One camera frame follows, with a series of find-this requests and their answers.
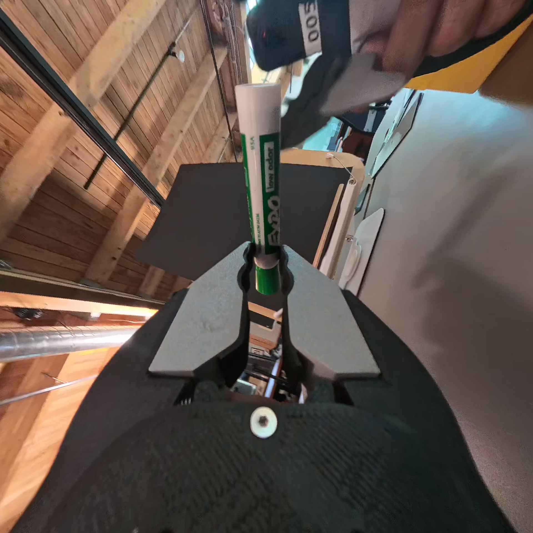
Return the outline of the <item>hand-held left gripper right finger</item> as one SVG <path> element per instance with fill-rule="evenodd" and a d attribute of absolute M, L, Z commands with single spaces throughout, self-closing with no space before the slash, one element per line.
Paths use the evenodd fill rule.
<path fill-rule="evenodd" d="M 283 368 L 291 385 L 376 378 L 380 370 L 338 284 L 280 250 Z"/>

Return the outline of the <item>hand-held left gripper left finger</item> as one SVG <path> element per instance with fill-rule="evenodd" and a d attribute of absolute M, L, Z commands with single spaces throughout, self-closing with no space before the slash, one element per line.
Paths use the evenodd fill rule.
<path fill-rule="evenodd" d="M 248 361 L 248 291 L 255 245 L 245 242 L 195 280 L 149 366 L 150 374 L 230 387 Z"/>

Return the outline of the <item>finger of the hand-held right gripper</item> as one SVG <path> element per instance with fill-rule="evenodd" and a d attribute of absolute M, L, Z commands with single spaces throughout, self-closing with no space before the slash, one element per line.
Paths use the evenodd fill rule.
<path fill-rule="evenodd" d="M 321 115 L 339 116 L 389 99 L 406 84 L 401 72 L 378 70 L 376 55 L 357 54 L 326 93 L 321 105 Z"/>

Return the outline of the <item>yellow plastic bin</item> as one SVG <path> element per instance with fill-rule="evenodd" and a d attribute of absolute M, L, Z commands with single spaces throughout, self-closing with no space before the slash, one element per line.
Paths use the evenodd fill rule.
<path fill-rule="evenodd" d="M 475 93 L 532 23 L 529 16 L 515 30 L 483 51 L 445 69 L 413 78 L 410 90 Z"/>

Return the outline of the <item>green dry erase marker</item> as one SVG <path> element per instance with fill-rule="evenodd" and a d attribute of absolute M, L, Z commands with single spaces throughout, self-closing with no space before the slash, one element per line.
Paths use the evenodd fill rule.
<path fill-rule="evenodd" d="M 281 84 L 236 86 L 243 168 L 252 241 L 256 290 L 279 290 L 281 248 L 280 129 Z"/>

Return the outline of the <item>person's right hand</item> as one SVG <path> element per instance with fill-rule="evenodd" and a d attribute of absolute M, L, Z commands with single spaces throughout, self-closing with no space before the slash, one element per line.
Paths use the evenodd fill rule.
<path fill-rule="evenodd" d="M 424 57 L 441 57 L 510 23 L 526 1 L 401 1 L 388 37 L 368 42 L 387 72 L 410 78 Z"/>

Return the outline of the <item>clear document sleeve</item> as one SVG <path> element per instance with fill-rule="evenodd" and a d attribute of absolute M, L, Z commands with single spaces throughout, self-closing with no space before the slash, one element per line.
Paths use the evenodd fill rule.
<path fill-rule="evenodd" d="M 397 147 L 402 143 L 404 137 L 411 130 L 417 115 L 417 110 L 423 99 L 420 90 L 410 90 L 406 96 L 403 106 L 399 109 L 393 122 L 388 128 L 383 143 L 368 172 L 370 178 L 375 178 L 383 165 L 392 156 Z"/>

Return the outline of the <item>black board on white stand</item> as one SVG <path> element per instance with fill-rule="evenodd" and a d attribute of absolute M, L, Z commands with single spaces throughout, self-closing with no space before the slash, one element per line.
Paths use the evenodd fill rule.
<path fill-rule="evenodd" d="M 303 150 L 304 163 L 280 164 L 281 243 L 309 263 L 327 223 L 335 194 L 349 173 L 341 152 Z M 252 239 L 242 163 L 186 164 L 135 256 L 172 275 L 196 280 L 245 241 Z"/>

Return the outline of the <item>silver air duct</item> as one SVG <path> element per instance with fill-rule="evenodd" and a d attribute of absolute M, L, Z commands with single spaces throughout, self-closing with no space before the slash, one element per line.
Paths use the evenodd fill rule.
<path fill-rule="evenodd" d="M 1 332 L 1 363 L 113 348 L 140 329 L 134 326 L 30 327 Z"/>

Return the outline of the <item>black ceiling rail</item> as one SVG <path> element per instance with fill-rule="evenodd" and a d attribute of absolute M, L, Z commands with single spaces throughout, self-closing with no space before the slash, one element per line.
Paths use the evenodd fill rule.
<path fill-rule="evenodd" d="M 1 47 L 60 109 L 110 158 L 150 202 L 162 207 L 163 196 L 122 148 L 96 121 L 28 39 L 1 10 Z"/>

